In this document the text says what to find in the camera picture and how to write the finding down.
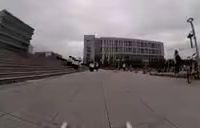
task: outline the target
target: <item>lamp post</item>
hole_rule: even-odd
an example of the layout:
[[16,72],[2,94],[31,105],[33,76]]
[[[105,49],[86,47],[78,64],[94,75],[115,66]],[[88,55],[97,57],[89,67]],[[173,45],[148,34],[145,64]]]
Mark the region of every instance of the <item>lamp post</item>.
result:
[[200,55],[199,55],[199,48],[198,48],[198,44],[197,44],[196,32],[195,32],[195,29],[194,29],[193,20],[194,20],[193,18],[189,18],[189,19],[187,20],[187,22],[190,24],[191,29],[192,29],[192,33],[190,33],[190,34],[188,35],[188,38],[190,39],[190,41],[192,41],[192,37],[193,37],[193,40],[194,40],[194,42],[195,42],[197,70],[199,71],[199,68],[200,68]]

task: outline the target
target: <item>building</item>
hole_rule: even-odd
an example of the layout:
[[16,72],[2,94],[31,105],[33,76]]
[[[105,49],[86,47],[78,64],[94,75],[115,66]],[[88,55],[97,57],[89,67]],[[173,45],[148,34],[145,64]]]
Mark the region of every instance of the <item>building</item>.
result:
[[85,64],[90,61],[142,60],[145,63],[164,58],[164,45],[159,41],[84,35]]
[[0,11],[0,47],[28,52],[34,29],[9,13]]

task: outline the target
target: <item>sky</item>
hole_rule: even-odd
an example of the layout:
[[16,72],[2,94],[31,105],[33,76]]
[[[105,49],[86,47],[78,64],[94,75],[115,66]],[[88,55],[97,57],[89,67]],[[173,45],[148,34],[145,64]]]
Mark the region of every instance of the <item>sky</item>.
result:
[[83,56],[85,34],[162,41],[166,58],[187,56],[189,17],[200,47],[200,0],[0,0],[2,9],[35,28],[35,51],[64,57]]

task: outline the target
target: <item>paved ground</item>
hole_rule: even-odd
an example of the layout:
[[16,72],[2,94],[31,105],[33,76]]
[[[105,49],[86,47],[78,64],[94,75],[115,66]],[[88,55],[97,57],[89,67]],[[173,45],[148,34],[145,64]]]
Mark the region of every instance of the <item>paved ground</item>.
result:
[[200,81],[83,72],[0,86],[0,128],[200,128]]

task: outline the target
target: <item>staircase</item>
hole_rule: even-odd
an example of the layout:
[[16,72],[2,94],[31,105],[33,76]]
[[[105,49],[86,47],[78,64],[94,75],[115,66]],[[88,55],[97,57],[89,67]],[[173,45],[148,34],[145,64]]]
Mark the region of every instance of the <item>staircase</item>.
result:
[[0,85],[76,72],[56,58],[18,54],[0,48]]

